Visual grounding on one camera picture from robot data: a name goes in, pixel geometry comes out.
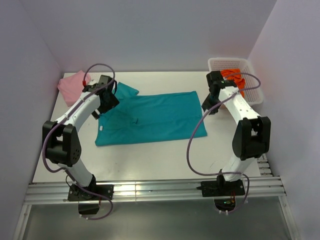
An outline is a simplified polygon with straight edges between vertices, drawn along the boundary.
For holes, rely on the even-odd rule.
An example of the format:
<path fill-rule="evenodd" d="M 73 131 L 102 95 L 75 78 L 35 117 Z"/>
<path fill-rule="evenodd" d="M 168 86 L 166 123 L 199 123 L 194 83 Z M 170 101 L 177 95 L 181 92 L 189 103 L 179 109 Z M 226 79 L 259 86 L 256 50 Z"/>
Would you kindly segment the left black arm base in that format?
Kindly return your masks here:
<path fill-rule="evenodd" d="M 112 200 L 114 193 L 113 184 L 98 184 L 89 189 L 80 188 L 77 185 L 72 185 L 69 188 L 67 200 L 69 202 L 84 202 L 84 201 L 98 201 L 98 200 Z"/>

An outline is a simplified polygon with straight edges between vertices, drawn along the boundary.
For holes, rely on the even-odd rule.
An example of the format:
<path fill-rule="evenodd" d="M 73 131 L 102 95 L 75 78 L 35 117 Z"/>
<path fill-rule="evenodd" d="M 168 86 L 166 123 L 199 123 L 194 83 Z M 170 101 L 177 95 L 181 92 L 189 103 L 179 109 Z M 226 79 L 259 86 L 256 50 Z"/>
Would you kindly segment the teal t-shirt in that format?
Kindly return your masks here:
<path fill-rule="evenodd" d="M 207 136 L 196 91 L 140 95 L 120 82 L 114 94 L 119 104 L 98 119 L 98 147 Z"/>

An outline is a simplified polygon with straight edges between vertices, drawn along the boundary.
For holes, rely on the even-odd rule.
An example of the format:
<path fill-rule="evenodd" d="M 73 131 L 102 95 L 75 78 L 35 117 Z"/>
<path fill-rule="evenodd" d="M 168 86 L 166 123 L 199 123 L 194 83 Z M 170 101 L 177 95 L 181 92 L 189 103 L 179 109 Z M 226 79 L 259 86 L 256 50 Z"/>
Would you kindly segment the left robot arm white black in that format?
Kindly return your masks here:
<path fill-rule="evenodd" d="M 86 200 L 96 197 L 98 188 L 95 176 L 81 160 L 82 147 L 78 132 L 90 117 L 98 119 L 115 108 L 119 101 L 113 94 L 117 89 L 115 80 L 101 75 L 99 81 L 84 86 L 78 100 L 55 121 L 46 121 L 42 126 L 42 160 L 51 173 L 66 171 Z"/>

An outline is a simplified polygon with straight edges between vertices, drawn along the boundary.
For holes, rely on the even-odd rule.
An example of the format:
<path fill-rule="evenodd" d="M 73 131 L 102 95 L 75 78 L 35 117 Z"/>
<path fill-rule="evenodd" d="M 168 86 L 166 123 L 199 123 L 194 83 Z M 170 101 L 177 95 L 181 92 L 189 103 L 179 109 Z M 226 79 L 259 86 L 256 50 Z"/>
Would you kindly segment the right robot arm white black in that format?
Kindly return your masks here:
<path fill-rule="evenodd" d="M 261 81 L 251 73 L 242 72 L 257 81 L 255 86 L 239 89 L 233 80 L 223 77 L 220 71 L 211 71 L 206 75 L 209 94 L 202 103 L 204 112 L 214 115 L 224 105 L 237 124 L 232 139 L 233 154 L 230 161 L 221 170 L 224 178 L 216 183 L 217 191 L 222 195 L 229 194 L 235 181 L 255 160 L 270 149 L 271 120 L 260 116 L 242 96 L 242 92 L 255 90 Z"/>

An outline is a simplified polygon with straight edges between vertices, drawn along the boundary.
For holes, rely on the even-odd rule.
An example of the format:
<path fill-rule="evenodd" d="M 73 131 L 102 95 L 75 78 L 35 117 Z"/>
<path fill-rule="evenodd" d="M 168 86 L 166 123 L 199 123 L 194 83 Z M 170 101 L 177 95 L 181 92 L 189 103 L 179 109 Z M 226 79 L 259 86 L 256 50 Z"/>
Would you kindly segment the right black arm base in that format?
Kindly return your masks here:
<path fill-rule="evenodd" d="M 244 196 L 246 193 L 244 184 L 240 179 L 237 181 L 201 181 L 200 186 L 196 189 L 201 191 L 203 197 Z"/>

